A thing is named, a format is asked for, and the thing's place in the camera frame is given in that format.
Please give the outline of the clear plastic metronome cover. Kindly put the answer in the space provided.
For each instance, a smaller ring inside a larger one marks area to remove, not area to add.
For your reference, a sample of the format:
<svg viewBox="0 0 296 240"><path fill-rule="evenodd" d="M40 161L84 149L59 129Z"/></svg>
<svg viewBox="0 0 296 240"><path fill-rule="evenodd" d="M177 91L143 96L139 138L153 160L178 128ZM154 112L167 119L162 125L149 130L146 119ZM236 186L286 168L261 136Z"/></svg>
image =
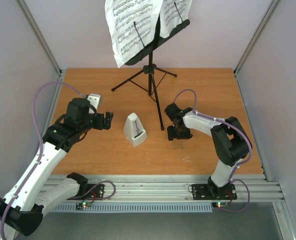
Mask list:
<svg viewBox="0 0 296 240"><path fill-rule="evenodd" d="M187 144L183 141L173 141L172 149L174 150L185 150L187 149Z"/></svg>

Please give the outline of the white grey metronome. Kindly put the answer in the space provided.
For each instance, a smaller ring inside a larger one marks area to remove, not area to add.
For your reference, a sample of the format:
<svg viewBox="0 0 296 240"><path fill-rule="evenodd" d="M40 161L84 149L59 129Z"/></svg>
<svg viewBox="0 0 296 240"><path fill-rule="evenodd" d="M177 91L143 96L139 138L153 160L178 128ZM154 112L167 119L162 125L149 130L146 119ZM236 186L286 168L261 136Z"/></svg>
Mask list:
<svg viewBox="0 0 296 240"><path fill-rule="evenodd" d="M133 112L127 117L123 134L133 147L137 147L146 141L147 132L136 113Z"/></svg>

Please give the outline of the black tripod music stand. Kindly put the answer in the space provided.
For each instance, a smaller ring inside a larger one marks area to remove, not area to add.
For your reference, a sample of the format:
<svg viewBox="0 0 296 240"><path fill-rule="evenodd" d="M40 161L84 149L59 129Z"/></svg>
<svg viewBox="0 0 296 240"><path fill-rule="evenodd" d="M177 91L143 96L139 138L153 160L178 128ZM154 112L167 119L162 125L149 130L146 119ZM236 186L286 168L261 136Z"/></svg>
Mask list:
<svg viewBox="0 0 296 240"><path fill-rule="evenodd" d="M154 101L156 102L156 105L159 106L159 99L157 94L157 84L155 82L155 71L163 72L165 75L169 75L170 72L164 69L161 69L156 66L153 62L153 52L160 47L163 43L168 41L170 38L172 38L174 35L176 35L178 32L186 28L190 24L189 18L185 21L183 21L181 24L177 25L170 33L170 36L167 38L160 37L160 15L157 20L156 24L156 30L155 30L155 37L152 40L151 43L149 43L147 46L144 47L143 50L141 50L137 55L135 55L132 59L130 59L125 65L126 66L133 66L137 64L138 62L142 61L145 57L148 57L148 64L143 66L142 69L136 73L135 75L131 76L130 78L126 79L124 82L120 83L119 85L112 88L112 91L117 90L124 84L128 82L132 82L134 78L139 76L140 74L146 74L148 75L148 88L146 89L146 92L149 96L154 95Z"/></svg>

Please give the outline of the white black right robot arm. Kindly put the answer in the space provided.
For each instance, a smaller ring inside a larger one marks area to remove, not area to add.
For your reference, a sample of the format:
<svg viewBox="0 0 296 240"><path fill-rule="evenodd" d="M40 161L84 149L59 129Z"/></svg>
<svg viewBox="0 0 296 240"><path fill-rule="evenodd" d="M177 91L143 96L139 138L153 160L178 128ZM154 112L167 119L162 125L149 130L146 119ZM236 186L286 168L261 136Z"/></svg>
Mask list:
<svg viewBox="0 0 296 240"><path fill-rule="evenodd" d="M225 194L232 176L246 156L252 156L252 144L235 117L215 118L188 107L180 109L175 103L165 108L173 123L167 127L168 140L188 140L190 130L197 130L212 137L218 157L215 171L208 178L207 189L211 197L220 198Z"/></svg>

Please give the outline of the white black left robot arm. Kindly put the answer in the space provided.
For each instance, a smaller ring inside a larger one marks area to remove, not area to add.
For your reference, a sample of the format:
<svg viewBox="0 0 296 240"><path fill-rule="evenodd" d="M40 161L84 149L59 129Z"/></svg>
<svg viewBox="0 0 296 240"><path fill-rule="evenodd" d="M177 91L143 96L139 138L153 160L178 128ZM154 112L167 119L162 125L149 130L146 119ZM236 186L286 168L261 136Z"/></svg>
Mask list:
<svg viewBox="0 0 296 240"><path fill-rule="evenodd" d="M100 104L101 96L98 94L74 98L68 103L66 113L47 129L38 153L24 174L0 198L1 239L15 240L20 235L31 235L46 214L65 200L104 198L102 182L88 184L86 177L75 172L43 194L39 193L57 164L91 129L110 129L113 113L98 113Z"/></svg>

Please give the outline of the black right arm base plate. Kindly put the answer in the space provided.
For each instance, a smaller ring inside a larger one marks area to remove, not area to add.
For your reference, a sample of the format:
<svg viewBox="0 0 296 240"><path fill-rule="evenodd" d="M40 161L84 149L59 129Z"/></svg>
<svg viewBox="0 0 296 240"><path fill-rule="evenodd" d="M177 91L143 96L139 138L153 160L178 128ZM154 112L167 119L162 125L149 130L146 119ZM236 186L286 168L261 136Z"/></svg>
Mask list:
<svg viewBox="0 0 296 240"><path fill-rule="evenodd" d="M237 193L235 186L231 183L223 187L209 184L191 184L188 186L188 192L193 196L193 200L236 200Z"/></svg>

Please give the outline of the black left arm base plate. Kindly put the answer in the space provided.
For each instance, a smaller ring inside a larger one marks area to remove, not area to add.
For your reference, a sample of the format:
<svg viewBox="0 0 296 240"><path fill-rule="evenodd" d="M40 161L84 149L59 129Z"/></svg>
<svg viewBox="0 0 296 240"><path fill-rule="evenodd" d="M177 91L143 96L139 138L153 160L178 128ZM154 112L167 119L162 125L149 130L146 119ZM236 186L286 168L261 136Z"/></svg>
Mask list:
<svg viewBox="0 0 296 240"><path fill-rule="evenodd" d="M101 199L104 197L104 184L85 184L82 185L76 196L70 197L69 200Z"/></svg>

